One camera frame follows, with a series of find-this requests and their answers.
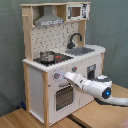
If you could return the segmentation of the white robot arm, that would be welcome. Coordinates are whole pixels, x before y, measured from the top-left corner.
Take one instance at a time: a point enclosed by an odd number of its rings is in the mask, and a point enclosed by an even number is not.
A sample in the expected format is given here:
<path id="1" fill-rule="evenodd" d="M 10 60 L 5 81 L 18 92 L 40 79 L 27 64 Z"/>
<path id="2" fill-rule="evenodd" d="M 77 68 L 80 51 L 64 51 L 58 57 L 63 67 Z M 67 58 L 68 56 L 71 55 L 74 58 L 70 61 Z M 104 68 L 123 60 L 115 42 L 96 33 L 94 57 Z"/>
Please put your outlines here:
<path id="1" fill-rule="evenodd" d="M 67 72 L 65 78 L 77 91 L 93 96 L 100 105 L 128 107 L 128 98 L 111 95 L 112 80 L 107 76 L 99 75 L 94 80 L 89 80 L 81 74 Z"/>

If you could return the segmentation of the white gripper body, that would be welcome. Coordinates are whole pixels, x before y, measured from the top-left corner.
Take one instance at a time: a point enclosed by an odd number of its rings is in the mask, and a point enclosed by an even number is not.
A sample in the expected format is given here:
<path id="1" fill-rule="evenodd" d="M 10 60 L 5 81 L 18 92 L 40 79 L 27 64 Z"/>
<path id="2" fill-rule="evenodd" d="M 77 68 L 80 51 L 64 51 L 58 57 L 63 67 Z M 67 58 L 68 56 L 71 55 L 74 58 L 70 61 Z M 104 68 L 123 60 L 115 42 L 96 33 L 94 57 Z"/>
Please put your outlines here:
<path id="1" fill-rule="evenodd" d="M 86 78 L 81 74 L 66 72 L 65 78 L 77 91 L 83 91 L 83 83 L 86 81 Z"/>

